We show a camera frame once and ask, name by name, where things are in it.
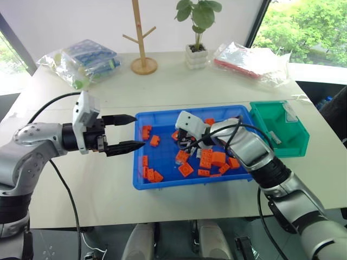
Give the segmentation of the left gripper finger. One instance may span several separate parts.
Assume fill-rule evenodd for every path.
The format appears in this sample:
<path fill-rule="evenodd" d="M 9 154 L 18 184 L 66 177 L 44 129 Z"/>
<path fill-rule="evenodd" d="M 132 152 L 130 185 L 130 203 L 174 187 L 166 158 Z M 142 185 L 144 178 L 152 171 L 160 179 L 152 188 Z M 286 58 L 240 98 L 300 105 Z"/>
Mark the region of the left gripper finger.
<path fill-rule="evenodd" d="M 107 145 L 104 152 L 106 153 L 107 157 L 112 157 L 116 155 L 128 154 L 140 149 L 144 145 L 145 142 L 142 141 L 122 141 L 116 145 Z"/>
<path fill-rule="evenodd" d="M 121 125 L 127 125 L 137 121 L 137 118 L 127 114 L 104 115 L 101 118 L 105 126 L 108 126 L 108 125 L 121 126 Z"/>

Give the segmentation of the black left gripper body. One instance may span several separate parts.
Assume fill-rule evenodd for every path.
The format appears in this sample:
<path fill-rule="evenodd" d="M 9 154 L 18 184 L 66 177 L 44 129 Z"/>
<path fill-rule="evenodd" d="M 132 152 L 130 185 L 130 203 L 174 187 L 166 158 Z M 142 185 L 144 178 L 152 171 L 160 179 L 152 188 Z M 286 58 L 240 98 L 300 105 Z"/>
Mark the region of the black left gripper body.
<path fill-rule="evenodd" d="M 107 151 L 108 143 L 105 135 L 105 120 L 106 117 L 102 116 L 101 118 L 96 119 L 91 126 L 86 127 L 86 131 L 83 133 L 83 139 L 88 151 Z"/>

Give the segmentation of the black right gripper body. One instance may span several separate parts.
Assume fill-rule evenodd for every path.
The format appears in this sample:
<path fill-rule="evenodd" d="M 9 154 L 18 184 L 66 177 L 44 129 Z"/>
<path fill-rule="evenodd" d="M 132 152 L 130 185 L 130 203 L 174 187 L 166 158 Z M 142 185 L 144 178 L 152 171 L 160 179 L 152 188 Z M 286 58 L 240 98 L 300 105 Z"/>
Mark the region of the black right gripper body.
<path fill-rule="evenodd" d="M 187 143 L 184 145 L 184 147 L 197 147 L 197 148 L 203 148 L 203 141 L 200 141 L 198 144 L 193 145 L 196 141 L 201 139 L 203 137 L 203 132 L 189 132 L 187 131 L 185 138 L 188 140 Z"/>

